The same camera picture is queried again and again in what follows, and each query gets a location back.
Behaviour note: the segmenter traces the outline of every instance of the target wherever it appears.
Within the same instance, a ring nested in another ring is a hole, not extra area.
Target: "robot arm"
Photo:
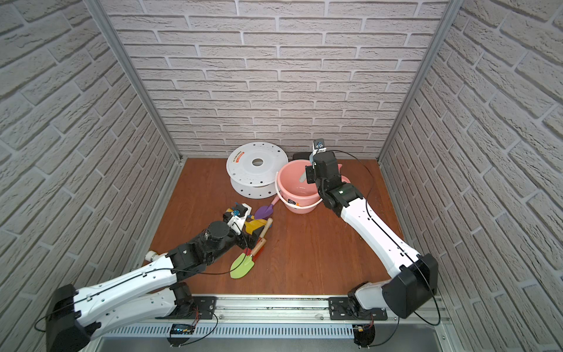
[[[431,254],[421,256],[377,216],[352,184],[342,182],[333,152],[324,140],[314,141],[312,165],[306,167],[308,183],[315,183],[324,205],[350,224],[381,259],[391,280],[382,285],[366,284],[351,292],[356,307],[368,310],[381,304],[406,318],[428,301],[437,286],[438,264]]]
[[[258,235],[241,231],[251,210],[237,204],[223,221],[130,273],[90,287],[68,284],[55,290],[45,318],[47,351],[78,351],[108,331],[147,318],[188,318],[194,300],[181,281],[203,272],[235,245],[254,248]],[[148,294],[162,287],[168,288]]]
[[[308,183],[315,183],[325,206],[350,224],[383,262],[391,280],[384,285],[365,284],[348,294],[352,311],[381,307],[381,297],[399,317],[406,318],[433,295],[437,262],[421,256],[402,241],[372,210],[352,184],[342,182],[333,152],[324,141],[314,143]],[[78,351],[91,339],[147,318],[186,317],[194,300],[182,281],[203,272],[230,248],[254,248],[257,235],[242,232],[251,208],[237,204],[206,230],[152,263],[130,273],[76,290],[58,288],[46,315],[48,352]],[[168,287],[156,293],[158,288]]]

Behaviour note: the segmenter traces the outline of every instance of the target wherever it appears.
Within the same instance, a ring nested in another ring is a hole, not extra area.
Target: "black cable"
[[[195,309],[190,310],[188,313],[167,315],[166,317],[158,317],[157,319],[182,319],[182,318],[189,317],[193,313],[195,313]]]
[[[213,327],[213,329],[211,329],[211,331],[209,331],[205,336],[200,337],[199,339],[197,339],[197,340],[195,340],[195,341],[186,342],[186,343],[183,343],[183,344],[174,346],[174,347],[182,347],[182,346],[188,346],[188,345],[194,344],[194,343],[196,343],[196,342],[198,342],[198,341],[203,340],[203,339],[206,338],[207,336],[211,335],[211,334],[213,333],[213,331],[215,331],[215,329],[217,328],[217,325],[219,325],[219,318],[215,315],[214,312],[212,312],[212,311],[210,311],[210,310],[207,310],[207,311],[210,312],[211,314],[213,314],[213,316],[215,317],[215,320],[216,320],[216,321],[215,321],[215,326]]]
[[[397,244],[397,242],[396,242],[391,236],[389,236],[389,234],[387,233],[387,231],[383,230],[383,228],[382,228],[382,227],[371,217],[371,215],[369,214],[369,210],[368,210],[368,197],[369,197],[369,194],[372,192],[373,185],[374,185],[374,177],[373,177],[372,172],[369,170],[369,168],[368,168],[363,162],[361,162],[360,159],[358,159],[357,157],[353,156],[352,154],[347,153],[347,152],[343,152],[343,151],[341,151],[341,150],[332,150],[332,152],[340,152],[340,153],[344,153],[344,154],[347,154],[347,155],[353,157],[354,159],[356,159],[356,160],[368,171],[369,175],[372,177],[372,185],[371,185],[371,187],[369,188],[368,195],[365,197],[365,211],[366,211],[366,213],[368,214],[368,218],[369,218],[370,220],[372,220],[373,223],[376,224],[377,227],[379,227],[379,229],[380,229],[381,231],[383,231],[383,233],[386,234],[387,237],[389,237],[390,240],[393,241],[393,243],[395,243],[395,245],[397,246],[397,248],[400,249],[401,252],[403,252],[403,253],[405,254],[405,256],[414,264],[414,267],[417,268],[418,272],[421,274],[422,278],[424,279],[424,281],[425,281],[425,283],[426,283],[426,287],[428,288],[428,290],[429,290],[430,293],[432,294],[432,299],[434,300],[434,305],[436,306],[436,311],[438,312],[438,322],[437,322],[437,323],[431,323],[431,322],[427,321],[425,318],[422,318],[417,312],[414,311],[413,313],[414,313],[417,317],[421,318],[421,319],[422,319],[425,323],[427,323],[428,325],[431,325],[431,326],[438,326],[438,325],[441,323],[441,321],[442,321],[442,316],[441,316],[441,314],[440,314],[440,309],[438,308],[438,302],[436,301],[436,297],[434,296],[434,292],[433,292],[432,289],[430,288],[430,284],[428,283],[428,280],[426,279],[426,277],[424,276],[424,274],[422,274],[422,271],[421,271],[420,268],[416,265],[416,263],[414,262],[414,260],[412,260],[412,259],[409,257],[409,255],[404,251],[404,249],[402,249],[401,246],[400,246],[399,244]]]
[[[369,345],[368,347],[377,347],[377,346],[381,346],[381,345],[388,343],[389,340],[395,335],[395,332],[397,332],[397,328],[399,327],[400,321],[401,321],[401,318],[397,317],[397,325],[395,325],[395,329],[393,330],[393,332],[389,335],[389,337],[384,342],[380,342],[380,343],[374,344],[374,345]]]
[[[246,240],[246,238],[245,238],[244,235],[242,234],[242,230],[240,229],[239,225],[237,225],[235,222],[234,222],[233,224],[236,226],[237,229],[239,229],[240,235],[243,237],[244,243],[246,244],[246,246],[247,246],[247,248],[248,248],[248,241]],[[49,314],[47,314],[47,315],[44,315],[43,317],[37,319],[37,321],[35,322],[35,324],[33,324],[33,328],[34,328],[36,331],[45,332],[45,330],[39,329],[39,328],[37,327],[37,324],[38,324],[40,321],[42,321],[43,319],[47,319],[47,318],[49,318],[50,316],[52,316],[54,313],[56,313],[56,312],[58,312],[58,311],[62,311],[63,309],[66,309],[66,308],[68,308],[68,307],[74,306],[74,305],[77,304],[77,303],[86,301],[86,300],[89,299],[89,298],[92,298],[92,297],[101,295],[102,293],[104,293],[104,292],[106,292],[106,291],[108,291],[108,290],[110,290],[110,289],[112,289],[112,288],[114,288],[114,287],[117,287],[117,286],[119,286],[119,285],[121,285],[121,284],[123,284],[123,283],[125,283],[125,282],[131,281],[131,280],[133,280],[133,279],[136,279],[136,278],[138,278],[138,277],[147,275],[147,274],[149,274],[149,273],[153,273],[153,272],[155,272],[155,271],[159,271],[159,270],[170,270],[170,271],[179,271],[179,272],[182,272],[182,273],[193,273],[193,274],[203,274],[203,275],[224,275],[224,274],[230,273],[230,272],[233,271],[233,270],[236,270],[238,267],[241,266],[241,264],[242,264],[243,262],[244,262],[244,258],[243,258],[243,260],[240,262],[240,264],[236,266],[236,268],[231,269],[231,270],[229,270],[229,271],[226,271],[226,272],[224,272],[224,273],[198,273],[197,271],[181,270],[181,269],[174,269],[174,268],[159,268],[159,269],[153,269],[153,270],[151,270],[151,271],[146,271],[146,272],[144,272],[144,273],[141,273],[141,274],[132,276],[132,277],[130,277],[130,278],[124,280],[124,281],[118,282],[117,284],[115,284],[115,285],[113,285],[113,286],[111,286],[111,287],[105,288],[105,289],[101,290],[100,292],[96,292],[96,293],[94,293],[94,294],[92,294],[92,295],[90,295],[90,296],[88,296],[88,297],[86,297],[86,298],[83,298],[83,299],[78,300],[78,301],[76,301],[76,302],[69,303],[69,304],[67,304],[67,305],[65,305],[65,306],[63,306],[63,307],[61,307],[61,308],[55,309],[55,310],[52,311],[51,313],[49,313]]]

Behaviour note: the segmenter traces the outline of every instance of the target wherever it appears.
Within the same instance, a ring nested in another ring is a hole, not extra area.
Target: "metal bracket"
[[[387,320],[385,308],[372,308],[362,312],[361,316],[355,317],[348,305],[348,297],[330,297],[328,307],[331,320]]]
[[[211,320],[215,319],[213,313],[215,313],[215,305],[217,303],[217,297],[215,296],[195,296],[195,305],[198,307],[201,316],[199,319]]]

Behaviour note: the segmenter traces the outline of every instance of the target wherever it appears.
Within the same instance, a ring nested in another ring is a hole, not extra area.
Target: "wooden floor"
[[[188,159],[160,222],[150,249],[167,252],[222,219],[235,202],[253,209],[273,199],[248,199],[230,184],[225,159]],[[355,160],[342,160],[341,172],[366,196],[371,179]],[[369,204],[380,218],[403,237],[389,194],[376,161],[364,161],[374,175]],[[363,281],[389,278],[379,258],[360,235],[322,204],[305,215],[274,207],[274,223],[254,268],[241,279],[226,275],[196,275],[186,282],[192,293],[318,294],[342,295]],[[209,273],[228,271],[242,253],[232,248],[207,268]]]

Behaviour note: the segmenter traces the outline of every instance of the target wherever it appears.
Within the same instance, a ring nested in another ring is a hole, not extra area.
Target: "toy shovel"
[[[256,213],[254,214],[255,219],[268,219],[274,213],[274,204],[280,200],[279,196],[275,196],[274,200],[270,203],[269,206],[263,206],[258,208]]]
[[[252,267],[254,266],[254,256],[258,253],[262,246],[264,246],[265,243],[266,239],[262,238],[260,242],[256,244],[252,252],[250,252],[249,256],[245,255],[244,253],[240,254],[240,256],[231,265],[231,277],[233,279],[240,279],[241,277],[248,274],[250,269],[252,269]]]

